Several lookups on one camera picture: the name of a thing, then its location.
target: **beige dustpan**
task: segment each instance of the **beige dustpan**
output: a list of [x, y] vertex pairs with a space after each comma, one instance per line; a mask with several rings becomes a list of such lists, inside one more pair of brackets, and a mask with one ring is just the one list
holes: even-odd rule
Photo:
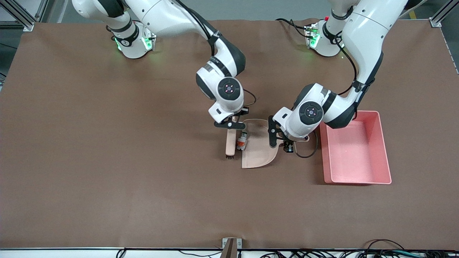
[[242, 152], [242, 168], [258, 168], [269, 164], [277, 155], [281, 140], [277, 146], [269, 146], [268, 121], [264, 119], [244, 120], [247, 132], [247, 147]]

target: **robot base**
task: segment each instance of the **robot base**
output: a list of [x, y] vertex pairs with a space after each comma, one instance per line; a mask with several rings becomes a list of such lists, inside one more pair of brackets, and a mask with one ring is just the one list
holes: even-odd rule
[[143, 57], [148, 51], [154, 51], [156, 35], [153, 34], [145, 25], [140, 22], [134, 22], [139, 27], [139, 36], [132, 42], [130, 47], [124, 46], [123, 43], [118, 42], [118, 50], [123, 55], [130, 59], [137, 59]]
[[324, 36], [322, 27], [325, 24], [325, 20], [321, 20], [316, 24], [311, 25], [312, 28], [317, 28], [317, 35], [311, 33], [315, 39], [306, 39], [306, 44], [309, 48], [314, 49], [321, 56], [335, 56], [340, 52], [340, 48], [336, 44], [330, 43], [330, 41]]

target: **metal frame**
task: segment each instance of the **metal frame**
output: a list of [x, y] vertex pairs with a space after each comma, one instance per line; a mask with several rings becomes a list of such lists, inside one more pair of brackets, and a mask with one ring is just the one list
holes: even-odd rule
[[[42, 13], [48, 4], [48, 0], [40, 3], [39, 11]], [[13, 16], [17, 22], [24, 26], [24, 31], [32, 31], [34, 29], [34, 23], [38, 21], [37, 16], [41, 16], [41, 13], [37, 12], [33, 17], [26, 9], [24, 9], [16, 0], [0, 0], [0, 6], [2, 6], [11, 16]]]
[[441, 27], [440, 23], [450, 12], [451, 10], [459, 4], [459, 0], [449, 0], [443, 5], [438, 12], [436, 12], [432, 17], [429, 18], [432, 28]]

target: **pink plastic bin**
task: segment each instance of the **pink plastic bin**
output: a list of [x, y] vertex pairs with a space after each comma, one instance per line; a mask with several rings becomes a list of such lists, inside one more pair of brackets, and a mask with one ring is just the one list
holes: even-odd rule
[[377, 111], [358, 111], [345, 128], [320, 124], [324, 179], [329, 184], [392, 182]]

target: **brown tablecloth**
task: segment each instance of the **brown tablecloth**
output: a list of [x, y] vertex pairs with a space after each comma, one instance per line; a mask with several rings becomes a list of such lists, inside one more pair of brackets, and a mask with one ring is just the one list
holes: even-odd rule
[[[307, 50], [279, 22], [211, 22], [245, 53], [247, 118], [290, 107], [304, 85], [341, 91], [342, 54]], [[441, 30], [399, 21], [360, 109], [377, 110], [391, 185], [326, 185], [320, 150], [242, 170], [226, 160], [195, 72], [203, 38], [160, 39], [129, 60], [103, 24], [36, 24], [0, 94], [1, 247], [459, 248], [459, 78]], [[307, 153], [313, 141], [301, 151]]]

